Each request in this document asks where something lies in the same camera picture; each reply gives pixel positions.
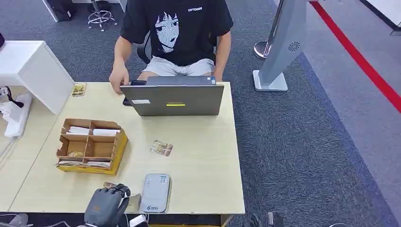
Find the red stripe on floor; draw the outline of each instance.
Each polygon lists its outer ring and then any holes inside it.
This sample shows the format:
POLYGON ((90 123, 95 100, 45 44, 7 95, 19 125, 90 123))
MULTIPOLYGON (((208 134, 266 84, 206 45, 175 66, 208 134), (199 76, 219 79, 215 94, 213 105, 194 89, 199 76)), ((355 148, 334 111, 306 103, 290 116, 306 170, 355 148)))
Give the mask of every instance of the red stripe on floor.
POLYGON ((369 64, 364 56, 362 56, 362 54, 336 25, 329 14, 327 14, 327 12, 323 9, 320 3, 317 1, 310 1, 309 3, 314 7, 329 29, 337 37, 338 41, 344 46, 344 48, 363 70, 363 72, 365 72, 365 74, 390 101, 390 103, 401 113, 401 97, 397 94, 397 92, 389 84, 387 84, 387 82, 379 75, 372 65, 369 64))

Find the man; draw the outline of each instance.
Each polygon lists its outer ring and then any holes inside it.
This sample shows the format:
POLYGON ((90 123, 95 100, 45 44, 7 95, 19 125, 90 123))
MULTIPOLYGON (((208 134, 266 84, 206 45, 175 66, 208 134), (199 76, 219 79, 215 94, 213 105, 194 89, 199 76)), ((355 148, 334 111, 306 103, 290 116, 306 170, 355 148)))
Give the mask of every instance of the man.
POLYGON ((221 81, 230 54, 232 26, 225 0, 128 0, 114 48, 109 78, 113 89, 121 93, 120 85, 129 85, 125 62, 132 52, 131 43, 143 43, 149 31, 153 58, 138 80, 213 75, 221 81), (216 55, 214 37, 218 37, 216 55))

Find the carpet floor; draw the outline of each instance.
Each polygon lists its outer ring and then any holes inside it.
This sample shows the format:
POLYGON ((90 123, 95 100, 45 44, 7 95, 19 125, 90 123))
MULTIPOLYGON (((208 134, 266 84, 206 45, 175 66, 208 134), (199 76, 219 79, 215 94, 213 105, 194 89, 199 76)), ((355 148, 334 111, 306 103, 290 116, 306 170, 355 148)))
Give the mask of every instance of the carpet floor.
MULTIPOLYGON (((267 37, 276 6, 227 2, 235 26, 223 78, 232 83, 247 214, 258 214, 264 226, 268 211, 280 212, 287 227, 399 226, 303 54, 284 71, 288 92, 259 93, 251 86, 252 70, 262 65, 253 44, 267 37)), ((88 29, 85 7, 72 21, 54 23, 41 1, 3 0, 0 31, 8 40, 45 40, 75 81, 107 81, 120 25, 88 29)), ((119 5, 112 12, 121 20, 119 5)), ((136 55, 127 62, 131 79, 144 67, 136 55)), ((230 226, 248 222, 249 215, 236 216, 230 226)))

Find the black bag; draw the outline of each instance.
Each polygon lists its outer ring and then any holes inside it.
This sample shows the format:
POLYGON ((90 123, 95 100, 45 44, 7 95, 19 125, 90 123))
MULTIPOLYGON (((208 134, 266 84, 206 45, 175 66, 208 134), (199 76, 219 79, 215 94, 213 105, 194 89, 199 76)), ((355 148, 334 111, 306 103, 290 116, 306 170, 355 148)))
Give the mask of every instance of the black bag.
POLYGON ((0 47, 2 47, 4 44, 4 37, 3 35, 0 33, 0 47))

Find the robotic hand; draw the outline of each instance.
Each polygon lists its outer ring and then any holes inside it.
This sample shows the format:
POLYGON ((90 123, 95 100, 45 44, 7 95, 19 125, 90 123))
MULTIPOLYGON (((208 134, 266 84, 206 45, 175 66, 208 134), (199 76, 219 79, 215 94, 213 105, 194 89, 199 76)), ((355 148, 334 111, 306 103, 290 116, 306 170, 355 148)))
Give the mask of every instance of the robotic hand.
POLYGON ((85 225, 115 227, 124 215, 130 201, 125 195, 131 196, 131 191, 124 184, 118 184, 112 188, 97 189, 85 211, 85 225))

